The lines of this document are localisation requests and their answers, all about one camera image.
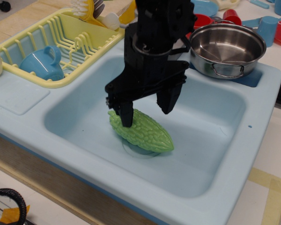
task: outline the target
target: red cup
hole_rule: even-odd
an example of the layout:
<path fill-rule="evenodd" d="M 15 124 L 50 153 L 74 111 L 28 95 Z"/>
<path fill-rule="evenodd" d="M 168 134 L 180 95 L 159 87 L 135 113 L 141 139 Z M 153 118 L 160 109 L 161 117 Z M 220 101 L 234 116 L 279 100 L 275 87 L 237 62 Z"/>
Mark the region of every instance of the red cup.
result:
<path fill-rule="evenodd" d="M 223 20 L 231 21 L 239 26 L 242 25 L 242 20 L 238 17 L 237 12 L 234 9 L 228 9 L 226 12 L 224 12 Z"/>
<path fill-rule="evenodd" d="M 213 20 L 207 16 L 207 15 L 203 15 L 203 14 L 196 14 L 196 17 L 198 18 L 193 26 L 193 28 L 196 30 L 199 27 L 211 24 L 213 22 Z"/>

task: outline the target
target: dish rack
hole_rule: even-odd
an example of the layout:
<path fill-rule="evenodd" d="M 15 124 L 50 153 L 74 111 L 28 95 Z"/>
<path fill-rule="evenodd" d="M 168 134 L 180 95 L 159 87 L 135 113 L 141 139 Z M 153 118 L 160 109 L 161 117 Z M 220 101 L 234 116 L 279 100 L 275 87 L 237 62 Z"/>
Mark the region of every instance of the dish rack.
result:
<path fill-rule="evenodd" d="M 0 56 L 4 70 L 42 87 L 60 88 L 77 78 L 123 37 L 123 29 L 112 31 L 84 22 L 70 8 L 65 8 L 0 44 Z M 61 51 L 60 66 L 65 77 L 59 81 L 44 80 L 34 72 L 19 69 L 27 55 L 47 45 L 55 45 Z"/>

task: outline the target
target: metal saucepan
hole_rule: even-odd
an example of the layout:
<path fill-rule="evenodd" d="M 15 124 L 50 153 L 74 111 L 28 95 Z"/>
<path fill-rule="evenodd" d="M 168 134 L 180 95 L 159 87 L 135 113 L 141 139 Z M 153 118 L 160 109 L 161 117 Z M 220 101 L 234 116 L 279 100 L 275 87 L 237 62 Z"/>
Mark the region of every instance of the metal saucepan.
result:
<path fill-rule="evenodd" d="M 204 75 L 234 79 L 248 75 L 265 54 L 266 44 L 253 30 L 213 23 L 190 36 L 191 63 Z"/>

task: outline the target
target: black robotic arm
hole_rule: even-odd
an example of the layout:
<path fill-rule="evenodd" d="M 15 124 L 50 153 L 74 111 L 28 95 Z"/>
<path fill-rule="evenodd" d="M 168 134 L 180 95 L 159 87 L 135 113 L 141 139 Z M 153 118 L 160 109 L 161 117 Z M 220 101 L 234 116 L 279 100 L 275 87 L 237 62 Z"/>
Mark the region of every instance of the black robotic arm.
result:
<path fill-rule="evenodd" d="M 124 71 L 105 86 L 106 103 L 121 117 L 124 127 L 133 122 L 133 101 L 157 94 L 165 114 L 172 111 L 185 83 L 186 61 L 169 61 L 170 54 L 188 52 L 185 37 L 196 16 L 189 0 L 136 0 L 138 21 L 125 30 Z M 173 50 L 181 39 L 185 48 Z"/>

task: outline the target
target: light blue sink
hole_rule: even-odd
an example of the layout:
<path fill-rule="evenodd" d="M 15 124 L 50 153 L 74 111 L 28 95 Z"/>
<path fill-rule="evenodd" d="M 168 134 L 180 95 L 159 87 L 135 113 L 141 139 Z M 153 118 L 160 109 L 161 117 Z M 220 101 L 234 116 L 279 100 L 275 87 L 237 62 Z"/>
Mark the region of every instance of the light blue sink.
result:
<path fill-rule="evenodd" d="M 155 95 L 135 101 L 134 108 L 160 123 L 175 145 L 169 153 L 150 153 L 109 124 L 104 87 L 124 68 L 123 43 L 59 89 L 5 71 L 0 133 L 160 224 L 224 225 L 258 153 L 281 72 L 258 63 L 251 75 L 233 82 L 188 69 L 168 115 Z M 181 58 L 189 60 L 188 54 Z M 15 83 L 12 95 L 2 93 Z M 15 95 L 16 105 L 6 103 Z"/>

